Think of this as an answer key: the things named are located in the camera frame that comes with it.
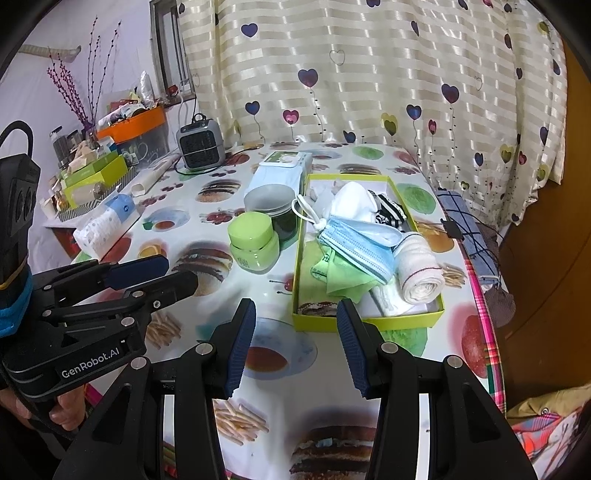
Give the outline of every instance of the printed tablecloth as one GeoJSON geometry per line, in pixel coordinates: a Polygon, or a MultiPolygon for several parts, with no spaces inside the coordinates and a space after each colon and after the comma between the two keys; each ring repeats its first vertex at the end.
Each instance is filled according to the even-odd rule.
{"type": "MultiPolygon", "coordinates": [[[[275,266],[261,275],[243,270],[229,251],[228,222],[244,211],[243,191],[258,163],[273,150],[296,149],[313,154],[314,172],[385,174],[398,187],[413,184],[433,195],[412,157],[401,148],[368,144],[271,144],[236,155],[210,174],[188,177],[166,172],[148,195],[138,199],[145,207],[141,219],[105,261],[125,262],[161,252],[169,259],[171,271],[185,268],[199,276],[195,295],[165,312],[181,325],[181,338],[160,349],[149,344],[147,357],[153,362],[175,358],[198,340],[209,339],[217,325],[231,320],[240,299],[250,298],[255,302],[257,323],[242,382],[234,392],[231,406],[225,403],[216,406],[223,457],[234,478],[312,479],[321,478],[326,469],[363,478],[365,474],[360,472],[366,469],[369,460],[371,450],[367,447],[375,433],[379,401],[364,400],[354,388],[337,334],[293,329],[295,239],[283,249],[275,266]],[[250,429],[245,430],[239,417],[238,421],[232,420],[233,409],[250,419],[250,429]],[[242,436],[232,433],[233,428],[243,432],[242,436]],[[329,457],[323,453],[328,451],[323,447],[329,443],[337,450],[355,448],[349,453],[341,452],[342,455],[332,448],[334,455],[329,457]]],[[[421,211],[420,199],[419,203],[417,199],[405,200],[411,208],[421,211]]],[[[461,356],[504,411],[494,330],[472,266],[464,259],[457,242],[443,232],[440,221],[444,214],[439,203],[436,202],[431,213],[424,212],[413,211],[413,215],[449,274],[449,284],[443,291],[446,311],[431,329],[389,331],[382,335],[423,358],[441,361],[450,354],[461,356]]],[[[117,295],[106,291],[102,298],[117,295]]],[[[104,393],[108,381],[99,380],[95,386],[104,393]]],[[[173,411],[174,400],[168,398],[164,439],[171,445],[174,444],[173,411]]],[[[421,395],[420,413],[417,478],[426,478],[429,446],[426,395],[421,395]]]]}

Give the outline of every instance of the rolled white towel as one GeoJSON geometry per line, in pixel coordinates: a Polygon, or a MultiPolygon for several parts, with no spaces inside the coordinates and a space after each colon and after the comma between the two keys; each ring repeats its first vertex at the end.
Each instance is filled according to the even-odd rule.
{"type": "Polygon", "coordinates": [[[394,250],[402,298],[421,305],[437,298],[445,286],[441,267],[425,238],[409,233],[394,250]]]}

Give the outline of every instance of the decorative branch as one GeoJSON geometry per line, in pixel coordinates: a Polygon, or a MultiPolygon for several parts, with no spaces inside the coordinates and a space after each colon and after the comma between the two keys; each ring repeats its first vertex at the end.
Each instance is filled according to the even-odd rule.
{"type": "Polygon", "coordinates": [[[56,62],[53,59],[51,50],[49,51],[49,58],[51,60],[51,68],[47,69],[47,74],[52,79],[54,85],[57,87],[57,91],[61,93],[66,105],[70,107],[70,110],[78,117],[78,120],[82,125],[87,128],[90,123],[84,110],[84,106],[80,101],[80,96],[76,90],[72,73],[64,65],[63,61],[58,56],[60,62],[60,73],[57,72],[56,62]]]}
{"type": "Polygon", "coordinates": [[[100,84],[99,84],[99,94],[96,96],[95,110],[94,110],[94,112],[91,112],[93,120],[96,118],[96,115],[99,112],[100,94],[102,93],[103,82],[105,81],[105,77],[107,75],[107,66],[109,65],[109,59],[111,57],[111,51],[113,51],[113,48],[115,47],[115,40],[117,40],[117,38],[119,37],[119,27],[120,26],[121,26],[121,21],[119,21],[119,23],[117,24],[117,28],[115,29],[115,32],[113,33],[113,38],[111,39],[111,46],[109,47],[109,53],[107,53],[107,59],[105,61],[105,67],[103,68],[103,76],[100,79],[100,84]]]}
{"type": "Polygon", "coordinates": [[[92,52],[92,37],[95,34],[95,27],[96,27],[96,23],[99,20],[99,16],[97,15],[95,17],[95,21],[92,22],[92,29],[90,31],[90,43],[88,44],[88,67],[86,69],[86,91],[88,93],[88,104],[92,106],[92,103],[90,102],[90,53],[92,52]]]}

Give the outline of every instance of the blue surgical mask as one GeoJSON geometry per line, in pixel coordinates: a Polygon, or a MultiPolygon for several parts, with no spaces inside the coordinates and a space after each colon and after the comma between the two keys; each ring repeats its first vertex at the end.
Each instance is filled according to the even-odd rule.
{"type": "Polygon", "coordinates": [[[398,245],[403,234],[395,228],[388,227],[398,232],[399,236],[388,231],[389,238],[386,239],[377,234],[377,230],[383,229],[385,226],[388,227],[377,223],[331,216],[326,222],[326,227],[318,235],[318,240],[336,250],[361,271],[386,284],[392,279],[395,272],[395,261],[391,247],[398,245]]]}

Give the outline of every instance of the space heater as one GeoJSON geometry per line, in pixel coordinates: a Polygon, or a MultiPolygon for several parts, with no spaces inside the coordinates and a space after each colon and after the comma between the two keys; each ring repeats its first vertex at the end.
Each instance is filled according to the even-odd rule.
{"type": "Polygon", "coordinates": [[[226,161],[220,126],[202,113],[197,113],[190,124],[177,131],[177,144],[191,171],[210,170],[226,161]]]}

